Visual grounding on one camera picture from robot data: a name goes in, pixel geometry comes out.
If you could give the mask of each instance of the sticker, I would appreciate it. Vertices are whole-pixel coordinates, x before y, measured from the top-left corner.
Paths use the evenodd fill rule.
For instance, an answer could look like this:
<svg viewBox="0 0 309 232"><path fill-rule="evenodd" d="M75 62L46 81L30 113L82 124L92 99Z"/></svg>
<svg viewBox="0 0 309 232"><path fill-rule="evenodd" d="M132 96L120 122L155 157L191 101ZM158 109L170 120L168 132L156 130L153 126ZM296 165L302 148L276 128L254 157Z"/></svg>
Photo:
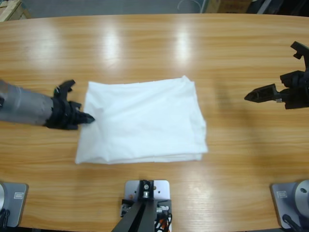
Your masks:
<svg viewBox="0 0 309 232"><path fill-rule="evenodd" d="M278 198L287 198L288 195L286 194L286 191L277 191Z"/></svg>
<svg viewBox="0 0 309 232"><path fill-rule="evenodd" d="M14 194L14 199L22 200L23 198L24 198L24 193L23 192L16 192Z"/></svg>

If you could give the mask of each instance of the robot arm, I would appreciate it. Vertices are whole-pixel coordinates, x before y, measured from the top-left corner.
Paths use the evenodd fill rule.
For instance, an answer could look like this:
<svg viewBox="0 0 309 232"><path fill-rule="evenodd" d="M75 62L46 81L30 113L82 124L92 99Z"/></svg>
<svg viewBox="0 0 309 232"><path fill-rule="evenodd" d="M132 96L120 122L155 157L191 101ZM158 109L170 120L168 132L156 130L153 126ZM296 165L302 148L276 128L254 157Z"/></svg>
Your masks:
<svg viewBox="0 0 309 232"><path fill-rule="evenodd" d="M0 81L0 120L77 130L79 124L95 119L79 111L81 104L67 101L74 84L74 80L66 81L55 88L53 97L48 97Z"/></svg>
<svg viewBox="0 0 309 232"><path fill-rule="evenodd" d="M304 57L306 70L280 76L281 82L287 87L281 92L276 90L275 84L271 84L254 89L245 100L257 103L270 100L285 102L286 109L309 107L309 48L299 42L294 42L291 48L296 50L295 58Z"/></svg>

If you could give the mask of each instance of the cable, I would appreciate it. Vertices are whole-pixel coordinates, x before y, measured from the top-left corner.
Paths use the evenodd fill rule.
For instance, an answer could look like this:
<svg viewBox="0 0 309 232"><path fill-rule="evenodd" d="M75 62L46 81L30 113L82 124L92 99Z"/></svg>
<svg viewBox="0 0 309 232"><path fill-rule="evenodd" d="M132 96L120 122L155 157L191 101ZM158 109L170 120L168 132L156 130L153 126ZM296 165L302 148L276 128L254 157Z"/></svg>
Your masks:
<svg viewBox="0 0 309 232"><path fill-rule="evenodd" d="M178 5L177 5L177 10L180 10L179 7L180 7L180 5L182 4L183 1L186 1L186 0L181 0L181 1L178 3ZM199 4L198 1L196 1L196 0L187 0L187 1L195 2L195 3L198 5L198 7L199 7L199 11L202 10L202 6L201 6L201 4Z"/></svg>

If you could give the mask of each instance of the white cloth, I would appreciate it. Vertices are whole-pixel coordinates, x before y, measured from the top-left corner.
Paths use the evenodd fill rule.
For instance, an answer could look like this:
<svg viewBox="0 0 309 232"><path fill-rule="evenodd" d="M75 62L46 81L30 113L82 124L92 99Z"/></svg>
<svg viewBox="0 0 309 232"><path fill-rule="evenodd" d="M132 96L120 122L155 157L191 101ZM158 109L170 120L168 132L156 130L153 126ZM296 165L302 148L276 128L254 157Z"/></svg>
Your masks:
<svg viewBox="0 0 309 232"><path fill-rule="evenodd" d="M76 163L201 160L206 122L194 82L182 78L134 84L89 82Z"/></svg>

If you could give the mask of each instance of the wood grain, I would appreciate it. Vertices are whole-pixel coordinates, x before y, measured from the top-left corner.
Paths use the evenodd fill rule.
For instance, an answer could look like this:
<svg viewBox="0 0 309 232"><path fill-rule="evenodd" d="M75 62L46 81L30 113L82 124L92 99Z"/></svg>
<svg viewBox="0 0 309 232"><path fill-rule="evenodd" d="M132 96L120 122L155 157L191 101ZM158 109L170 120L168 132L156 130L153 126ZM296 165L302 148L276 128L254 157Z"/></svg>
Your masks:
<svg viewBox="0 0 309 232"><path fill-rule="evenodd" d="M208 124L200 162L74 163L78 131L0 123L0 178L29 184L21 226L110 231L124 184L167 179L176 232L278 227L269 186L309 178L309 109L245 101L303 70L294 41L309 18L182 14L43 18L0 24L0 78L51 95L64 80L84 102L88 81L134 83L187 75Z"/></svg>

